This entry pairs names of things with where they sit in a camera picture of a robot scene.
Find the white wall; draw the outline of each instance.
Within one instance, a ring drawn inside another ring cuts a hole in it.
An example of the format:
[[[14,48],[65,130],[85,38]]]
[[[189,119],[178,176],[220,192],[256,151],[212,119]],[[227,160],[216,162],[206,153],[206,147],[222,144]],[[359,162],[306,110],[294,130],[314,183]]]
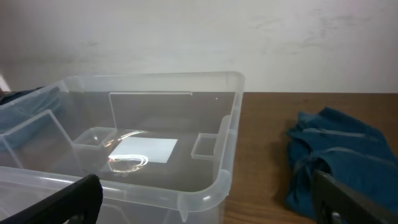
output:
[[[396,0],[2,0],[11,88],[235,70],[246,91],[398,92]]]

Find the teal fabric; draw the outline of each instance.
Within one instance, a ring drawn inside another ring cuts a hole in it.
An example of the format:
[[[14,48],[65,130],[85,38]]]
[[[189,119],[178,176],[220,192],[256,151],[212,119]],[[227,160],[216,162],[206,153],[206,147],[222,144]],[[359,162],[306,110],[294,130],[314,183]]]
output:
[[[292,210],[315,219],[311,185],[318,169],[398,213],[398,160],[380,131],[325,108],[299,113],[287,135],[293,177],[285,202]]]

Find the wooden table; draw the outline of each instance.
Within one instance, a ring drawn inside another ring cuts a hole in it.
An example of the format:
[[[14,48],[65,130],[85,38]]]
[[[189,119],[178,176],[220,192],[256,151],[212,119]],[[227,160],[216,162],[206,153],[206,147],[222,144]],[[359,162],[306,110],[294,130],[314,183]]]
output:
[[[381,130],[398,154],[398,95],[245,93],[224,223],[314,223],[284,205],[291,171],[285,132],[299,111],[329,106]]]

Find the plastic storage box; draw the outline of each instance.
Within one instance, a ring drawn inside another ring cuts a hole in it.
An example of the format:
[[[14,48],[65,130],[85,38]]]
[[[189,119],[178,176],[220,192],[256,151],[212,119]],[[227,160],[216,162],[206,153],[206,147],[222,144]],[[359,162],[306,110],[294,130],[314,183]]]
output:
[[[0,107],[0,220],[88,174],[98,223],[222,223],[242,75],[70,77]]]

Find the blue cloth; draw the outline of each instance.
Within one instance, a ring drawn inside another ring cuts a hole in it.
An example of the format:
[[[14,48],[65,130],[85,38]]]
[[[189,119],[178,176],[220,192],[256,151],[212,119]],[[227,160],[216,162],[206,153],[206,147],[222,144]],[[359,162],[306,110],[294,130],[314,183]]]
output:
[[[27,94],[34,94],[32,91],[23,91],[15,95],[8,96],[2,100],[2,103],[10,103],[19,97]],[[56,113],[61,107],[60,90],[55,87],[51,90],[44,91],[38,95],[32,95],[18,103],[0,108],[0,134],[7,133],[10,129],[16,127],[45,110],[51,110]],[[7,141],[11,149],[17,149],[27,141],[32,139],[38,131],[49,123],[50,116],[43,116],[33,122],[25,125],[21,129],[2,136]],[[0,152],[6,151],[7,147],[0,137]]]
[[[311,184],[318,169],[398,213],[398,160],[380,131],[325,108],[300,113],[287,134],[293,177],[285,202],[292,210],[315,219]]]

